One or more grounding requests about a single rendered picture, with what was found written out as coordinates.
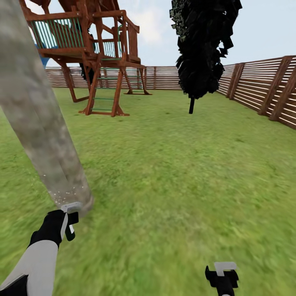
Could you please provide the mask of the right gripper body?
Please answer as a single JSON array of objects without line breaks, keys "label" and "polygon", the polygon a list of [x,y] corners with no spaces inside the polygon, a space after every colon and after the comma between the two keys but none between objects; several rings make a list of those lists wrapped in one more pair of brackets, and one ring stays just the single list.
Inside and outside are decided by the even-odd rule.
[{"label": "right gripper body", "polygon": [[224,270],[223,272],[223,277],[218,276],[216,271],[207,272],[211,287],[216,287],[218,289],[220,284],[226,284],[230,288],[238,288],[234,273],[230,270]]}]

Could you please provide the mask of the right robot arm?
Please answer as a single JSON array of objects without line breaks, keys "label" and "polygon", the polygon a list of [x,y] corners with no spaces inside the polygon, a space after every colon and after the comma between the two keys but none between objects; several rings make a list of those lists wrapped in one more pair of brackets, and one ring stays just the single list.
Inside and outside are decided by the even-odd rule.
[{"label": "right robot arm", "polygon": [[216,271],[209,271],[206,266],[205,275],[211,287],[217,288],[218,296],[235,296],[233,288],[238,288],[238,276],[235,262],[215,262]]}]

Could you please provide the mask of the pesticide atomizer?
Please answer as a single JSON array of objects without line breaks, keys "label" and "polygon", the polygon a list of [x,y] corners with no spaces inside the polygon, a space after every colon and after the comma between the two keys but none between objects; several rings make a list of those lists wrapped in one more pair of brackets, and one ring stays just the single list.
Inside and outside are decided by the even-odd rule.
[{"label": "pesticide atomizer", "polygon": [[65,234],[68,241],[72,241],[75,238],[73,224],[66,227]]}]

